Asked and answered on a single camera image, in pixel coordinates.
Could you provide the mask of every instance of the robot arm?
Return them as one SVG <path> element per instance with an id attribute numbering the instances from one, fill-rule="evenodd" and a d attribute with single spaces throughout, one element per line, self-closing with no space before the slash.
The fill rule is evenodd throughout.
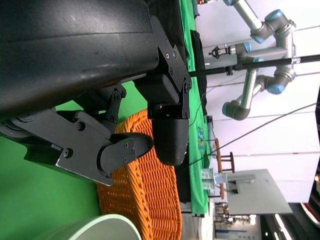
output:
<path id="1" fill-rule="evenodd" d="M 0 134 L 26 146 L 26 160 L 105 185 L 153 144 L 164 164 L 181 164 L 191 78 L 142 0 L 3 2 L 0 22 Z M 148 102 L 154 142 L 114 134 L 128 81 Z M 70 100 L 83 111 L 55 110 Z"/>
<path id="2" fill-rule="evenodd" d="M 228 46 L 226 48 L 228 50 L 226 51 L 220 49 L 220 52 L 224 54 L 226 54 L 225 52 L 228 54 L 236 54 L 238 63 L 247 63 L 248 61 L 260 62 L 264 60 L 292 58 L 295 56 L 293 30 L 296 25 L 292 20 L 288 20 L 281 10 L 278 9 L 271 12 L 265 17 L 264 22 L 261 22 L 246 0 L 223 1 L 227 6 L 233 6 L 237 10 L 249 26 L 252 39 L 261 44 L 273 35 L 276 46 L 251 51 L 251 45 L 249 43 L 240 43 Z M 287 84 L 296 77 L 293 64 L 278 66 L 273 77 L 259 75 L 258 81 L 256 81 L 257 72 L 258 69 L 247 70 L 242 95 L 237 100 L 226 102 L 223 105 L 222 113 L 224 115 L 238 121 L 244 120 L 250 113 L 252 98 L 256 94 L 263 90 L 267 90 L 269 93 L 275 95 L 281 94 Z"/>

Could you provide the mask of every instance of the green tablecloth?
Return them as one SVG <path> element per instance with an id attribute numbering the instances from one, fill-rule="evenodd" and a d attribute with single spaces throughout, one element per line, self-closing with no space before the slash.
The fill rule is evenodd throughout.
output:
<path id="1" fill-rule="evenodd" d="M 188 49 L 188 70 L 195 69 L 190 30 L 196 28 L 192 0 L 180 0 L 185 45 Z M 190 122 L 193 122 L 200 104 L 196 78 L 190 91 Z M 124 84 L 126 98 L 121 102 L 119 120 L 147 108 L 147 102 L 132 82 Z M 73 101 L 58 106 L 59 110 L 80 109 Z M 189 129 L 189 161 L 204 154 L 198 149 L 198 127 L 207 124 L 202 109 Z M 100 214 L 94 183 L 73 178 L 23 160 L 26 148 L 0 137 L 0 240 L 32 239 L 40 233 L 62 225 Z M 208 197 L 201 185 L 203 161 L 190 166 L 192 212 L 207 212 Z"/>
<path id="2" fill-rule="evenodd" d="M 188 70 L 195 70 L 195 57 L 192 48 L 190 30 L 196 30 L 194 19 L 193 0 L 180 0 L 180 10 L 184 32 L 184 43 L 187 49 Z M 209 152 L 208 142 L 205 141 L 204 150 L 199 150 L 198 134 L 199 127 L 203 129 L 204 139 L 208 139 L 208 124 L 200 106 L 201 99 L 199 95 L 197 78 L 192 78 L 192 89 L 189 97 L 190 123 L 195 123 L 189 127 L 189 164 L 196 162 Z M 204 157 L 189 166 L 190 188 L 191 188 L 191 210 L 193 214 L 205 214 L 208 211 L 208 194 L 202 187 L 201 169 L 209 166 L 208 158 Z"/>

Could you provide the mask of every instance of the woven basket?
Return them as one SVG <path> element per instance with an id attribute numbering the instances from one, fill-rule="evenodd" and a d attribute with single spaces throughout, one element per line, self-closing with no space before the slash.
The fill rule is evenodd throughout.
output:
<path id="1" fill-rule="evenodd" d="M 116 132 L 152 136 L 147 111 L 129 117 Z M 145 240 L 180 240 L 182 215 L 175 170 L 159 161 L 154 148 L 117 169 L 112 178 L 115 180 L 112 186 L 97 185 L 101 214 L 127 217 Z"/>

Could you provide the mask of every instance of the white bucket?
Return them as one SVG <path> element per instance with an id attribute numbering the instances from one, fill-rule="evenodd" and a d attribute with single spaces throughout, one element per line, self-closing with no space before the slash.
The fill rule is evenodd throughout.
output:
<path id="1" fill-rule="evenodd" d="M 108 214 L 63 226 L 35 240 L 141 240 L 135 225 L 126 217 Z"/>

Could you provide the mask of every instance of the white robotic arm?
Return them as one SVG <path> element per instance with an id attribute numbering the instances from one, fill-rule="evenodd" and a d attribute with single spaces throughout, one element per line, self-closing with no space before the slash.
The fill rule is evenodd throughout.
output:
<path id="1" fill-rule="evenodd" d="M 293 30 L 296 25 L 288 20 L 284 13 L 277 9 L 269 13 L 264 21 L 260 21 L 246 0 L 223 0 L 227 6 L 233 6 L 250 28 L 250 36 L 258 43 L 263 43 L 273 35 L 276 46 L 251 51 L 250 43 L 240 43 L 228 46 L 225 50 L 214 49 L 212 56 L 219 58 L 219 54 L 236 54 L 237 62 L 252 63 L 264 60 L 292 58 L 295 56 Z M 267 90 L 271 94 L 281 94 L 288 83 L 293 81 L 296 73 L 293 64 L 278 66 L 273 76 L 258 75 L 258 69 L 249 69 L 246 72 L 242 95 L 237 100 L 226 102 L 223 105 L 224 115 L 235 120 L 244 120 L 250 113 L 252 98 Z"/>

